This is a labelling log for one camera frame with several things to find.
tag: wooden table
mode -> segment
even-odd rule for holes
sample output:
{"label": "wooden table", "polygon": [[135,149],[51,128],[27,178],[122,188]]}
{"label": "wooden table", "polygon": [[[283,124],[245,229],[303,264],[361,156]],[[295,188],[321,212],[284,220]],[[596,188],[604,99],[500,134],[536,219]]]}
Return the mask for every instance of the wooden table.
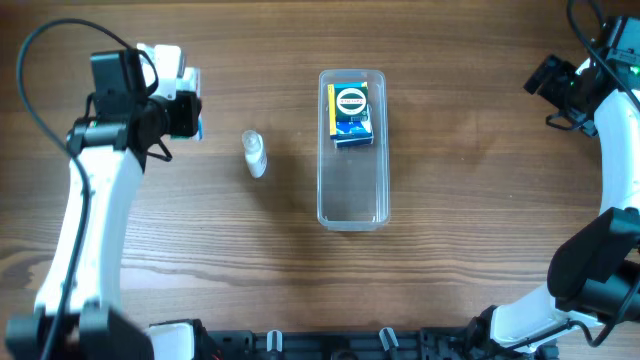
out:
{"label": "wooden table", "polygon": [[[605,9],[637,15],[633,3]],[[131,43],[178,44],[202,69],[205,140],[169,143],[170,164],[150,160],[130,213],[122,295],[141,326],[465,325],[544,282],[556,248],[598,214],[598,140],[546,127],[554,109],[522,89],[549,53],[586,57],[563,2],[94,3],[0,13],[2,324],[32,311],[68,195],[68,161],[25,113],[14,75],[22,40],[53,18],[93,20]],[[28,91],[58,134],[93,90],[89,54],[116,48],[77,26],[34,45]],[[317,81],[332,68],[386,75],[392,211],[377,232],[331,233],[316,219]],[[250,128],[268,146],[260,180],[243,160],[240,135]],[[561,340],[562,358],[633,358],[639,335],[625,324],[593,350],[573,334]]]}

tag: clear plastic container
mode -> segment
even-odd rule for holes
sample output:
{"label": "clear plastic container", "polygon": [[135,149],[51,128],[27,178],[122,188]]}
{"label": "clear plastic container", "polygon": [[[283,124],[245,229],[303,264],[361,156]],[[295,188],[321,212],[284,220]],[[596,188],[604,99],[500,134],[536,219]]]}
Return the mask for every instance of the clear plastic container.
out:
{"label": "clear plastic container", "polygon": [[[327,85],[367,82],[373,144],[336,149],[329,138]],[[334,231],[372,231],[389,222],[389,143],[384,75],[325,70],[318,88],[318,221]]]}

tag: black cable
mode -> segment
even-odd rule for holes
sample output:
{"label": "black cable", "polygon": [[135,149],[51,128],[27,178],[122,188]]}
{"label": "black cable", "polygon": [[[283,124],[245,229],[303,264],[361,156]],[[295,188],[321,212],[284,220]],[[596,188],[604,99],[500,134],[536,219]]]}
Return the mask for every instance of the black cable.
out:
{"label": "black cable", "polygon": [[[58,136],[56,136],[56,134],[47,126],[47,124],[42,120],[42,118],[40,118],[40,116],[36,113],[36,111],[31,106],[31,103],[29,102],[29,99],[27,98],[27,94],[24,89],[24,69],[23,69],[24,60],[25,60],[27,51],[31,46],[31,43],[35,40],[36,37],[38,37],[38,35],[42,34],[46,30],[54,26],[63,25],[63,24],[78,24],[78,25],[85,25],[85,26],[94,28],[106,34],[107,36],[111,37],[112,39],[117,41],[120,45],[124,46],[125,48],[129,50],[133,49],[128,43],[126,43],[120,37],[118,37],[108,29],[98,24],[92,23],[90,21],[82,20],[82,19],[68,18],[68,19],[54,20],[44,25],[41,25],[40,27],[35,29],[31,34],[29,34],[29,36],[27,36],[24,43],[22,44],[22,47],[20,48],[20,52],[18,53],[18,61],[16,66],[16,81],[18,83],[18,93],[20,94],[22,103],[27,109],[27,112],[33,117],[33,120],[35,121],[36,125],[40,127],[40,129],[56,145],[56,147],[62,150],[71,159],[73,164],[76,166],[76,169],[78,170],[78,173],[80,174],[80,178],[82,180],[82,210],[80,212],[78,230],[76,232],[76,238],[73,243],[73,250],[71,251],[71,258],[69,261],[69,267],[67,268],[67,274],[66,274],[65,281],[62,288],[62,294],[60,296],[60,303],[58,305],[58,310],[56,311],[56,315],[53,318],[53,322],[49,330],[49,335],[47,336],[47,340],[44,344],[44,348],[41,354],[41,360],[47,360],[51,356],[53,352],[53,348],[55,347],[55,342],[58,339],[60,330],[62,328],[62,320],[66,310],[65,308],[66,308],[67,302],[69,301],[71,289],[73,287],[74,276],[75,276],[76,268],[78,265],[77,264],[78,258],[80,255],[80,249],[82,248],[82,242],[83,242],[86,225],[89,217],[89,201],[91,199],[91,188],[90,188],[91,184],[89,182],[89,177],[87,176],[87,172],[84,166],[82,166],[77,156],[71,153],[69,149],[67,149],[67,147],[64,145],[64,142]],[[149,56],[144,51],[141,51],[140,53],[149,61],[149,64],[153,68],[153,72],[154,72],[154,75],[156,76],[156,80],[154,81],[154,84],[152,84],[148,88],[148,90],[153,89],[153,91],[155,91],[155,89],[157,89],[158,87],[158,73],[156,72],[155,66],[153,65],[153,62],[151,62],[151,59],[149,58]]]}
{"label": "black cable", "polygon": [[584,333],[584,337],[587,340],[587,343],[589,344],[589,346],[596,348],[604,342],[604,340],[609,336],[609,334],[611,334],[611,331],[613,331],[613,328],[616,327],[617,324],[622,322],[622,319],[624,318],[624,314],[629,309],[629,306],[631,306],[633,297],[636,294],[638,294],[638,291],[640,291],[640,274],[638,275],[635,282],[633,283],[633,286],[631,286],[631,288],[627,292],[627,295],[625,295],[624,299],[622,300],[622,304],[620,304],[618,311],[616,311],[616,314],[611,319],[609,319],[607,324],[604,326],[604,329],[600,331],[600,334],[598,334],[595,340],[593,340],[593,337],[591,336],[591,332],[589,331],[589,328],[587,328],[587,326],[584,323],[580,321],[570,321],[569,324],[571,325],[571,327],[579,326],[580,329],[582,329],[582,332]]}
{"label": "black cable", "polygon": [[[571,26],[571,29],[578,37],[578,40],[580,40],[580,42],[582,42],[584,47],[587,49],[587,52],[589,53],[593,61],[596,62],[598,65],[600,65],[605,70],[605,72],[607,72],[611,76],[611,78],[618,84],[618,86],[629,96],[629,99],[631,100],[633,105],[638,109],[638,111],[640,111],[640,101],[638,101],[638,98],[633,94],[633,91],[631,91],[631,89],[622,80],[620,80],[620,78],[618,77],[618,75],[616,75],[613,69],[611,69],[609,65],[605,63],[604,60],[602,60],[600,55],[598,55],[598,53],[593,49],[589,41],[584,37],[584,35],[582,34],[582,31],[578,27],[578,24],[576,24],[576,21],[573,18],[573,6],[575,5],[575,2],[576,2],[575,0],[568,0],[567,2],[567,20],[569,20],[569,25]],[[593,0],[590,0],[589,4],[591,5],[591,8],[594,9],[594,11],[596,11],[596,14],[600,12],[599,10],[600,8],[596,5],[596,3]],[[598,19],[600,20],[600,18],[602,17],[601,12],[597,16],[598,16]]]}

